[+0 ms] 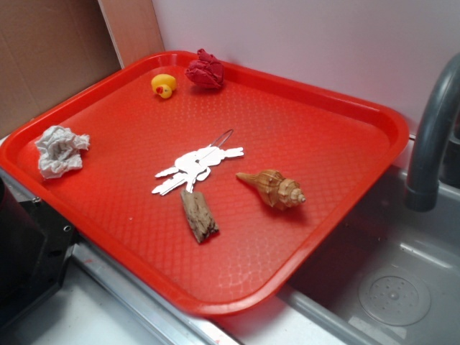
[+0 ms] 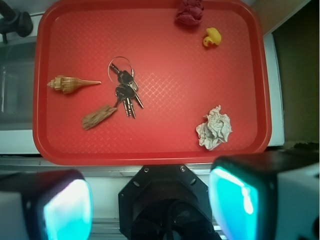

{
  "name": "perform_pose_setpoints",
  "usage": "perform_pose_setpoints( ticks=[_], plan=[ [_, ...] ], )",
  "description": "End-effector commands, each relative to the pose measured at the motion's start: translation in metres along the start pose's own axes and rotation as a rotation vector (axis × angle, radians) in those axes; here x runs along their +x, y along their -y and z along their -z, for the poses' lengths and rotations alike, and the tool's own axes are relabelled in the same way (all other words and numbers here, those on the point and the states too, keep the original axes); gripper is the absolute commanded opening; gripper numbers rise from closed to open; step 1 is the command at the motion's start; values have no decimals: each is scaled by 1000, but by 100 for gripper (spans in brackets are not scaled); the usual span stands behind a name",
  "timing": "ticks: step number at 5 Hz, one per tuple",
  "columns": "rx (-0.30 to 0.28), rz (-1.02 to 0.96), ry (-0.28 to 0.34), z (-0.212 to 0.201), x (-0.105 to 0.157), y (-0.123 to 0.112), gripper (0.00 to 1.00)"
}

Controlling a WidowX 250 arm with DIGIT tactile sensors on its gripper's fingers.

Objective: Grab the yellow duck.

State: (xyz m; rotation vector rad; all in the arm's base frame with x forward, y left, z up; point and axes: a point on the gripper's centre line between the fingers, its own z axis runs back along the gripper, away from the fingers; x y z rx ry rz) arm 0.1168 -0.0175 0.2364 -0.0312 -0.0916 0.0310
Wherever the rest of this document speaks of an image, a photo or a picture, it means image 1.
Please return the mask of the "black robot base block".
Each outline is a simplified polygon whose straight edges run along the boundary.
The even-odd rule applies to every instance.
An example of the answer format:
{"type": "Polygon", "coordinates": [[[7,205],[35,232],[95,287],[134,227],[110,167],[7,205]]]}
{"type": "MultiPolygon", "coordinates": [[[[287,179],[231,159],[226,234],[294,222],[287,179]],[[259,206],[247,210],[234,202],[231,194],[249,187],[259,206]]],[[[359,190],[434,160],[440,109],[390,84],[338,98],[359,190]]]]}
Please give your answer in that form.
{"type": "Polygon", "coordinates": [[[18,201],[1,182],[1,328],[63,285],[78,234],[45,201],[18,201]]]}

